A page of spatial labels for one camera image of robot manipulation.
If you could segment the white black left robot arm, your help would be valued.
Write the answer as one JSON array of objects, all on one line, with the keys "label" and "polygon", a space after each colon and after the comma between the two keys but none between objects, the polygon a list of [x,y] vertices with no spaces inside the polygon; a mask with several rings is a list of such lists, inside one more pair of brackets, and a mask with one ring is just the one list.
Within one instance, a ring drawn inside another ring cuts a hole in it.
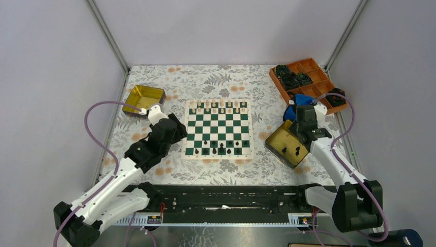
[{"label": "white black left robot arm", "polygon": [[114,222],[137,210],[154,211],[159,198],[153,186],[146,182],[127,196],[115,198],[139,176],[147,173],[169,153],[170,147],[187,137],[187,131],[175,114],[148,114],[151,132],[130,145],[114,171],[105,176],[84,195],[53,209],[56,234],[71,246],[91,246],[100,234]]}]

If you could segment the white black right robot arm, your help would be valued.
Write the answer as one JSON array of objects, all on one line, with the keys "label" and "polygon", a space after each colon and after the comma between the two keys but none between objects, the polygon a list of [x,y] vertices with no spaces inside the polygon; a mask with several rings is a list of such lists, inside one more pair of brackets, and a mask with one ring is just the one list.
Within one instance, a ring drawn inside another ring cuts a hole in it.
[{"label": "white black right robot arm", "polygon": [[298,143],[305,147],[328,172],[336,192],[310,186],[295,197],[296,208],[307,212],[316,207],[329,214],[340,232],[361,231],[383,223],[383,189],[369,181],[346,158],[335,150],[332,135],[318,126],[313,105],[296,107],[296,120],[289,128]]}]

